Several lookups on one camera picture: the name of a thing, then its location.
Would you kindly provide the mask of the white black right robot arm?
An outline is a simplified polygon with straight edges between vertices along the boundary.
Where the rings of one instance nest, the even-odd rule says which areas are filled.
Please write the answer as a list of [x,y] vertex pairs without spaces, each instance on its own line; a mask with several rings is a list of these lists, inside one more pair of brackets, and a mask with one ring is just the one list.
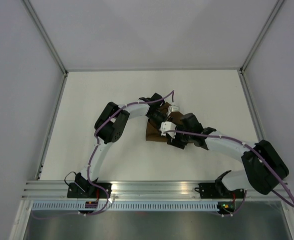
[[216,178],[215,192],[222,198],[249,187],[267,195],[289,175],[289,169],[270,142],[263,139],[245,143],[223,135],[215,128],[202,127],[192,113],[182,116],[180,124],[161,123],[160,131],[169,145],[184,149],[187,144],[194,144],[243,164],[243,170],[228,170]]

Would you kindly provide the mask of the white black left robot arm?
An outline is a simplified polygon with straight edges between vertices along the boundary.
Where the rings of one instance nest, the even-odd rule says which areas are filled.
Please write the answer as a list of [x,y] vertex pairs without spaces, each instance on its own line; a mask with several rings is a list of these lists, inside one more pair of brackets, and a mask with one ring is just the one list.
[[141,116],[156,116],[156,110],[165,103],[165,99],[173,96],[174,91],[171,91],[165,97],[155,93],[152,97],[141,97],[123,105],[109,102],[94,125],[96,143],[89,161],[82,171],[75,174],[74,181],[68,184],[68,191],[85,198],[94,196],[96,188],[100,187],[96,181],[102,163],[111,146],[122,136],[127,122]]

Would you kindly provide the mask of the brown cloth napkin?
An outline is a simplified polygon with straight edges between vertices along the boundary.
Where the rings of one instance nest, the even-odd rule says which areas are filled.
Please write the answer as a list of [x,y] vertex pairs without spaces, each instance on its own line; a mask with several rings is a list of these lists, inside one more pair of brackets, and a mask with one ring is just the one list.
[[[165,103],[162,103],[158,108],[155,108],[154,110],[158,110],[167,115],[169,105],[170,104],[168,102],[165,102]],[[183,114],[181,112],[173,112],[169,115],[169,117],[171,118],[169,122],[173,122],[176,125],[181,125],[182,116]],[[146,127],[145,139],[146,141],[150,141],[150,142],[160,142],[160,143],[167,142],[167,138],[165,136],[161,136],[161,133],[159,132],[159,127],[153,127],[148,122]]]

